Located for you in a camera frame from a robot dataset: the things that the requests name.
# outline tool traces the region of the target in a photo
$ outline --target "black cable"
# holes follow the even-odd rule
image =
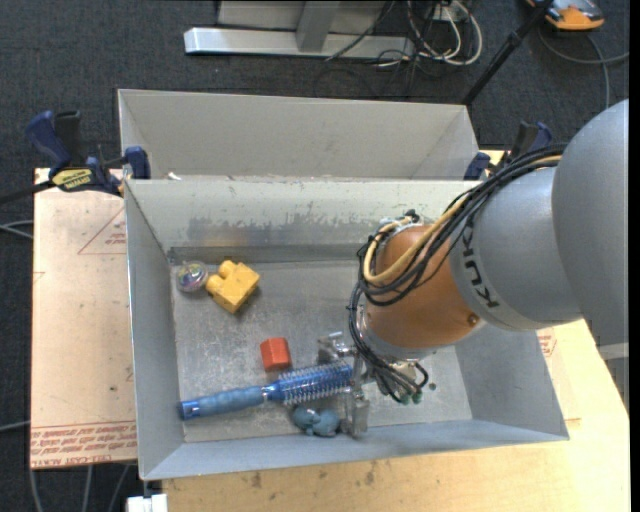
[[[376,90],[373,88],[373,86],[367,82],[364,77],[362,75],[360,75],[359,73],[353,71],[352,69],[347,69],[347,68],[330,68],[330,69],[325,69],[323,71],[321,71],[320,73],[318,73],[316,75],[316,77],[313,80],[313,95],[316,98],[320,98],[321,96],[318,94],[318,82],[320,81],[321,78],[330,75],[332,73],[343,73],[345,75],[351,76],[353,78],[356,78],[361,84],[363,84],[365,86],[365,88],[367,88],[369,90],[369,93],[371,94],[371,97],[373,98],[378,98],[379,94],[376,92]]]
[[[463,203],[461,204],[459,210],[440,228],[440,230],[436,234],[434,234],[430,241],[425,241],[422,247],[416,249],[416,253],[421,253],[427,243],[429,243],[425,254],[421,256],[420,261],[417,264],[413,265],[413,268],[405,269],[398,277],[393,279],[391,282],[387,283],[384,286],[373,286],[368,284],[364,280],[363,272],[359,272],[358,286],[367,297],[367,300],[377,306],[390,306],[402,300],[413,289],[421,286],[422,284],[424,284],[424,282],[431,279],[435,272],[437,272],[437,270],[441,267],[444,260],[439,263],[436,271],[432,275],[428,276],[424,282],[421,282],[421,278],[424,275],[428,262],[440,249],[440,247],[442,247],[445,241],[453,235],[453,233],[461,225],[461,222],[463,220],[468,219],[472,214],[475,215],[475,213],[483,207],[486,200],[491,196],[491,194],[493,194],[497,189],[505,186],[508,182],[513,181],[524,174],[532,172],[535,169],[548,167],[549,164],[547,162],[538,162],[538,160],[549,156],[559,156],[564,147],[564,145],[556,144],[548,148],[543,148],[541,150],[522,155],[521,157],[515,159],[514,162],[509,164],[507,167],[498,171],[487,181],[469,190],[466,194],[466,197],[465,195],[462,195],[461,200],[463,201]],[[367,244],[365,244],[365,246],[359,251],[359,254],[361,255],[360,266],[362,266],[362,261],[364,259],[364,256],[362,255],[366,254],[372,243],[373,239],[370,239]],[[373,253],[372,268],[375,268],[373,262],[375,261],[376,251],[377,248]],[[405,284],[406,286],[398,291],[398,289]],[[381,295],[382,293],[389,292],[395,292],[395,295],[392,298],[384,300],[378,300],[374,298],[375,295]]]
[[[598,59],[576,59],[571,55],[566,55],[564,53],[561,53],[560,51],[556,50],[553,46],[551,46],[549,41],[547,41],[547,39],[542,36],[541,27],[538,27],[538,37],[540,38],[540,41],[542,41],[542,44],[551,53],[560,57],[561,59],[568,60],[569,62],[574,62],[575,64],[586,64],[586,65],[615,64],[616,62],[622,62],[623,60],[626,60],[629,58],[629,52],[624,52],[620,55],[616,55],[615,57],[609,57],[606,59],[602,56],[599,56]]]
[[[342,48],[342,50],[337,51],[336,53],[331,55],[331,57],[327,57],[327,59],[325,59],[325,62],[329,62],[333,59],[337,59],[338,57],[342,57],[349,50],[353,49],[358,43],[360,43],[360,41],[362,41],[365,37],[367,37],[373,31],[373,29],[375,29],[382,22],[382,20],[384,20],[387,17],[387,14],[389,14],[391,12],[391,9],[393,9],[394,4],[395,4],[395,1],[389,2],[389,6],[387,7],[387,9],[380,11],[380,14],[376,18],[376,20],[369,26],[369,28],[367,28],[367,30],[365,30],[362,34],[356,37],[347,46]]]
[[[600,47],[596,44],[593,38],[591,38],[590,36],[587,36],[587,40],[591,43],[591,46],[593,46],[593,49],[595,50],[596,54],[598,55],[598,58],[602,63],[602,76],[604,76],[604,109],[603,110],[607,110],[609,108],[609,96],[611,95],[610,93],[611,86],[609,84],[609,68],[607,67],[607,63],[605,62],[605,58],[602,55],[602,51],[600,50]]]

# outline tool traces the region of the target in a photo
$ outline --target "white cable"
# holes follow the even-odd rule
[[[416,24],[413,21],[413,2],[411,0],[407,0],[407,7],[409,9],[408,11],[408,19],[409,19],[409,24],[411,25],[411,28],[413,29],[414,34],[416,35],[416,37],[422,42],[422,45],[427,49],[427,51],[429,52],[429,54],[424,54],[423,56],[425,57],[429,57],[432,59],[437,59],[437,60],[448,60],[450,58],[455,57],[459,52],[460,49],[462,48],[462,38],[460,36],[460,31],[458,30],[458,27],[456,26],[456,24],[454,23],[453,19],[451,18],[451,14],[449,13],[449,9],[443,9],[443,11],[446,13],[447,18],[449,18],[449,20],[447,21],[447,23],[451,26],[451,28],[453,29],[453,32],[456,36],[456,48],[455,50],[451,51],[451,50],[447,50],[443,53],[438,53],[436,52],[433,48],[431,48],[431,46],[429,46],[429,44],[422,38],[422,34],[420,33],[420,30],[418,30],[418,27],[416,26]]]
[[[13,229],[9,224],[0,224],[0,231],[6,231],[7,233],[12,233],[14,235],[23,236],[33,240],[33,235],[20,231],[19,229]]]
[[[9,423],[8,425],[1,425],[0,432],[6,432],[7,430],[13,430],[14,428],[24,427],[26,425],[29,425],[29,423],[31,423],[31,421],[26,420],[26,421],[18,421],[17,423]]]
[[[409,24],[411,25],[411,28],[415,33],[416,37],[419,39],[419,41],[422,43],[422,46],[428,52],[428,53],[425,53],[421,51],[418,53],[418,55],[424,58],[445,62],[453,66],[468,66],[469,64],[473,64],[474,62],[476,62],[480,57],[480,54],[482,53],[482,46],[483,46],[482,30],[480,29],[480,25],[478,25],[478,22],[476,21],[475,17],[458,0],[454,0],[454,2],[452,2],[452,5],[455,5],[457,8],[461,9],[467,15],[467,18],[471,22],[474,33],[476,35],[476,39],[477,39],[476,52],[474,53],[474,55],[472,55],[468,59],[464,59],[464,60],[455,59],[455,57],[460,52],[460,49],[462,48],[462,36],[460,35],[458,27],[456,23],[453,21],[453,18],[451,17],[451,13],[449,12],[448,8],[443,7],[442,10],[443,12],[445,12],[447,18],[449,18],[447,23],[449,23],[454,30],[454,34],[456,36],[456,48],[455,50],[447,50],[442,53],[438,53],[434,51],[433,48],[431,48],[431,46],[429,46],[429,44],[422,38],[422,35],[420,34],[418,27],[413,21],[413,15],[412,15],[413,2],[411,0],[407,0],[407,7],[408,7],[407,17],[409,20]]]
[[[467,13],[467,16],[471,21],[471,25],[473,26],[476,37],[478,39],[476,53],[471,58],[465,59],[465,60],[447,60],[447,64],[452,64],[454,66],[468,66],[469,64],[473,64],[475,61],[477,61],[480,58],[480,54],[482,53],[482,45],[483,45],[482,31],[480,30],[480,25],[478,25],[478,22],[476,21],[473,14],[471,14],[462,4],[459,4],[459,5]]]

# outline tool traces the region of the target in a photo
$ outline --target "black wire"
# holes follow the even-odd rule
[[[347,53],[349,50],[354,48],[358,43],[360,43],[360,41],[362,41],[365,37],[367,37],[373,31],[373,29],[375,29],[382,22],[382,20],[387,17],[387,14],[389,14],[391,12],[391,9],[393,9],[394,4],[395,4],[395,1],[389,2],[389,6],[387,7],[387,9],[380,11],[380,14],[376,18],[376,20],[371,24],[371,26],[369,26],[369,28],[367,28],[367,30],[365,30],[362,34],[356,37],[351,43],[349,43],[347,46],[342,48],[340,51],[334,53],[331,57],[328,57],[327,59],[325,59],[325,62],[329,62],[333,59],[337,59],[338,57],[342,57],[345,53]]]
[[[376,90],[373,88],[373,86],[369,82],[367,82],[367,80],[365,80],[365,78],[360,73],[357,73],[357,72],[353,71],[352,69],[347,69],[347,68],[329,68],[329,69],[325,69],[325,70],[321,71],[320,73],[318,73],[316,75],[316,77],[314,78],[314,80],[313,80],[313,95],[316,98],[320,98],[320,95],[318,94],[318,82],[323,77],[325,77],[327,75],[330,75],[332,73],[343,73],[345,75],[348,75],[348,76],[351,76],[353,78],[356,78],[362,85],[365,86],[365,88],[371,94],[372,98],[379,98],[380,97],[380,95],[376,92]]]
[[[514,160],[513,163],[498,171],[492,177],[490,177],[487,181],[477,185],[470,191],[468,191],[466,197],[462,199],[463,204],[459,208],[459,210],[451,217],[451,219],[446,222],[443,227],[434,235],[431,243],[429,244],[425,254],[421,256],[420,261],[413,266],[413,268],[405,269],[404,272],[401,273],[399,277],[396,277],[391,282],[387,283],[385,286],[372,286],[369,285],[363,277],[363,273],[359,273],[359,281],[358,286],[362,289],[363,293],[367,297],[367,300],[372,302],[377,306],[390,306],[392,304],[397,303],[398,301],[405,298],[412,290],[421,286],[425,282],[435,275],[435,273],[440,269],[444,260],[442,260],[436,270],[432,273],[432,275],[428,276],[424,281],[421,282],[421,278],[424,275],[424,272],[427,268],[428,262],[431,260],[433,255],[442,247],[447,239],[455,232],[455,230],[461,225],[461,222],[465,219],[469,219],[470,215],[474,214],[483,207],[486,200],[493,194],[497,189],[504,187],[508,182],[513,181],[520,176],[532,172],[535,169],[541,167],[548,167],[548,163],[536,163],[537,160],[540,160],[544,157],[555,155],[557,156],[559,152],[564,149],[565,145],[553,145],[548,148],[543,148],[541,150],[533,151],[528,154],[522,155],[521,157]],[[369,246],[372,241],[370,240],[361,250],[359,251],[360,255],[366,254]],[[424,246],[426,246],[427,242],[423,245],[423,247],[416,250],[416,253],[420,253],[424,250]],[[374,257],[372,260],[375,260],[375,252],[377,251],[377,247],[374,250]],[[395,296],[390,299],[378,300],[375,299],[375,295],[381,295],[383,293],[395,292]]]

